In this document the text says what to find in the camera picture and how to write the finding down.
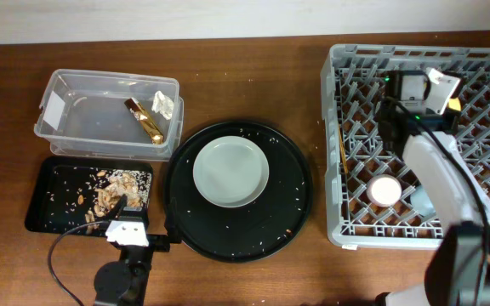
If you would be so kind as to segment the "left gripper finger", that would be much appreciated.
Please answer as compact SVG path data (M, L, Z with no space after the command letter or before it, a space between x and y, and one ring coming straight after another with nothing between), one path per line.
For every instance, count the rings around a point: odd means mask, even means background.
M127 206L127 196L122 195L117 204L107 213L107 219L113 220L116 219L118 214L122 211L124 207Z
M179 231L179 227L177 225L176 218L176 201L171 200L165 206L165 222L164 227L167 231L168 240L171 244L180 244L181 243L181 233Z

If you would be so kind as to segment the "grey plate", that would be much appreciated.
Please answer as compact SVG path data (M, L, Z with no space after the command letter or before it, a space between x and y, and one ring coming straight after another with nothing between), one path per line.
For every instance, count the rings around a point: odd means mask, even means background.
M239 208L264 191L270 166L264 151L240 136L223 136L204 145L193 164L195 186L208 202Z

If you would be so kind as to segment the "blue plastic cup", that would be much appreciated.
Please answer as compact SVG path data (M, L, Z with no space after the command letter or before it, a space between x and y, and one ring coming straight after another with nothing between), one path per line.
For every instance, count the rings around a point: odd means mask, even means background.
M418 186L410 195L410 203L413 209L422 216L428 216L436 212L423 185Z

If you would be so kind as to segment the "pink plastic cup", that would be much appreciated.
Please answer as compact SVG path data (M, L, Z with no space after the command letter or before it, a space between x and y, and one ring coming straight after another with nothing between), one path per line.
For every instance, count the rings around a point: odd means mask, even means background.
M367 198L376 206L393 206L400 200L401 196L401 184L390 175L375 176L367 183Z

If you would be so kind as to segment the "brown snack wrapper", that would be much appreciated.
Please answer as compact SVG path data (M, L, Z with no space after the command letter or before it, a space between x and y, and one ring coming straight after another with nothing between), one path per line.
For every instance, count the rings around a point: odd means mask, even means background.
M125 100L124 104L135 120L145 130L150 141L154 145L162 145L165 140L164 135L143 105L135 98Z

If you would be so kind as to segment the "white napkin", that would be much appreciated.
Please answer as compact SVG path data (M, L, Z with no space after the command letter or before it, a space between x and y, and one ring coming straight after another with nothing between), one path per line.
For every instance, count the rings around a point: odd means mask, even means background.
M174 112L174 101L161 91L156 91L151 110L162 115L166 120L171 120Z

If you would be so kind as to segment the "yellow bowl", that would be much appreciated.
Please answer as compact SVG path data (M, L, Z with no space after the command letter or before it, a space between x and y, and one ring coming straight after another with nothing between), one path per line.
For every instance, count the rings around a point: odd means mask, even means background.
M462 111L459 98L451 98L447 102L447 108L453 111Z

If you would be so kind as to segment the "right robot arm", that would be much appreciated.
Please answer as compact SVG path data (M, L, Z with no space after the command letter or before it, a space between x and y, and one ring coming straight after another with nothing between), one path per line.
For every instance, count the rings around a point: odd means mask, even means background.
M423 283L381 293L377 305L490 305L490 198L459 153L461 112L448 105L460 83L459 75L431 67L385 73L375 111L383 147L424 187L443 240Z

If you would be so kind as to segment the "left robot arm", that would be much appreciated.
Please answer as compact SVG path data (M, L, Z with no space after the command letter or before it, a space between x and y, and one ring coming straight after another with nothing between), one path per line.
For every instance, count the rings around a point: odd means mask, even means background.
M156 252L169 252L182 242L174 213L166 211L166 233L148 234L149 219L144 207L129 207L122 196L114 208L101 218L108 225L105 236L117 250L117 261L104 264L94 277L95 305L142 305Z

